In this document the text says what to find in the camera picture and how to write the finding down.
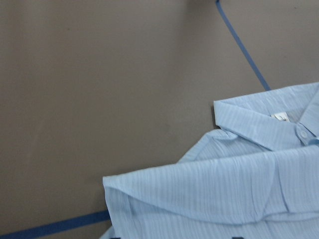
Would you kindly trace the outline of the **light blue long-sleeve shirt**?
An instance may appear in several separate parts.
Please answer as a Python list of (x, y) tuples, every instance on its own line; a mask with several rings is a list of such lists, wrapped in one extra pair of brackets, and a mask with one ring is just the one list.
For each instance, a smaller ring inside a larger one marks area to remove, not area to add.
[(103, 178), (105, 239), (316, 239), (319, 85), (214, 102), (177, 163)]

